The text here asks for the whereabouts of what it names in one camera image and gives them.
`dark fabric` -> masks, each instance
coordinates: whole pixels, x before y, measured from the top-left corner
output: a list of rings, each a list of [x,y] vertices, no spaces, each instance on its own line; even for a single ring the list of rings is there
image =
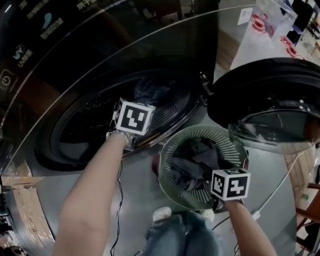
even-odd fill
[[[173,100],[175,88],[173,79],[146,76],[135,85],[132,101],[158,107]]]
[[[209,219],[184,211],[153,223],[141,256],[222,256],[223,241]]]
[[[218,145],[208,138],[187,139],[171,160],[175,183],[186,191],[202,189],[205,182],[211,181],[212,170],[232,167],[232,163],[224,160]]]

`forearm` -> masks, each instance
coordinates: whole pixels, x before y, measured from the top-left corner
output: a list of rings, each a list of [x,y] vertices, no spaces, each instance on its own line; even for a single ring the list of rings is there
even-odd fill
[[[253,219],[248,209],[239,201],[226,201],[232,227],[238,241],[241,255],[276,256],[271,242]]]
[[[116,186],[125,138],[113,133],[101,146],[68,195],[62,217],[72,214],[93,228],[105,227]]]
[[[126,139],[112,133],[84,169],[61,213],[54,256],[100,256]]]

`shoe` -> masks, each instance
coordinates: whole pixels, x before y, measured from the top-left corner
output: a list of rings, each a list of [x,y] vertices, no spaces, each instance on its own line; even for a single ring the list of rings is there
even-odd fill
[[[210,220],[211,223],[213,223],[215,220],[215,213],[212,209],[203,210],[203,211],[199,212],[199,214],[201,216],[207,218],[208,220]]]
[[[171,217],[172,211],[169,207],[161,207],[159,209],[156,209],[153,213],[152,219],[153,222],[161,221],[164,219],[167,219]]]

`wrist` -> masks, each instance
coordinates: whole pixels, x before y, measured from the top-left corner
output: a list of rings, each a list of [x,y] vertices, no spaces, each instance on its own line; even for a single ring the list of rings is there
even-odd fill
[[[108,140],[116,140],[118,143],[123,144],[123,146],[125,146],[125,144],[127,143],[127,137],[120,132],[111,133],[107,139]]]
[[[106,133],[105,139],[108,140],[111,135],[116,135],[116,134],[125,139],[125,142],[124,142],[125,145],[129,143],[129,140],[130,140],[129,134],[126,131],[117,130],[117,129],[108,131]]]
[[[243,205],[240,200],[229,200],[229,201],[224,201],[224,205],[227,208],[228,211]]]

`cable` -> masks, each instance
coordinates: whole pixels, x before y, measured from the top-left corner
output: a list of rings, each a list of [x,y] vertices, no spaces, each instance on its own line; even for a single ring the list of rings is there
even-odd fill
[[[139,250],[135,255],[133,255],[133,256],[137,256],[139,253],[142,253],[143,252],[143,250]]]
[[[119,185],[119,190],[120,190],[120,194],[121,194],[121,200],[120,200],[120,203],[119,203],[118,211],[116,212],[116,239],[115,239],[115,241],[114,241],[114,243],[113,243],[113,245],[111,247],[111,250],[110,250],[110,255],[111,256],[115,255],[115,249],[116,249],[116,245],[117,245],[117,242],[119,240],[119,235],[120,235],[120,210],[121,210],[122,204],[124,202],[124,193],[123,193],[122,184],[121,184],[121,181],[120,181],[120,176],[122,174],[122,168],[123,168],[123,163],[121,161],[120,170],[118,172],[118,178],[117,178],[118,185]]]
[[[296,156],[296,158],[293,161],[293,164],[291,165],[289,171],[287,172],[287,174],[282,178],[282,180],[280,181],[279,185],[276,187],[276,189],[271,193],[271,195],[268,196],[268,198],[262,203],[262,205],[258,208],[258,210],[255,210],[251,215],[253,216],[253,218],[255,220],[257,220],[260,217],[260,211],[266,206],[266,204],[270,201],[270,199],[274,196],[274,194],[278,191],[278,189],[281,187],[281,185],[285,182],[286,178],[289,176],[291,170],[293,169],[296,161],[298,160],[298,158],[303,155],[305,152],[302,152],[300,154],[298,154]],[[224,223],[226,220],[230,219],[230,217],[225,218],[224,220],[220,221],[217,225],[215,225],[213,227],[212,230],[214,230],[215,228],[217,228],[219,225],[221,225],[222,223]],[[238,246],[238,244],[236,244],[235,248],[234,248],[234,255],[236,256],[239,248],[236,250],[236,247]]]
[[[225,222],[226,220],[228,220],[228,219],[230,219],[230,217],[227,217],[227,218],[225,218],[224,220],[220,221],[217,225],[215,225],[215,226],[213,227],[212,230],[214,230],[216,227],[218,227],[220,224],[224,223],[224,222]]]
[[[271,193],[271,195],[269,195],[269,197],[264,201],[264,203],[258,208],[258,210],[256,210],[255,212],[260,212],[265,206],[266,204],[270,201],[270,199],[274,196],[274,194],[278,191],[278,189],[281,187],[281,185],[285,182],[286,178],[289,176],[291,170],[293,169],[296,161],[298,160],[298,158],[303,155],[305,152],[302,152],[300,154],[298,154],[296,156],[296,158],[293,161],[293,164],[291,165],[289,171],[287,172],[287,174],[282,178],[282,180],[280,181],[279,185],[276,187],[276,189]]]

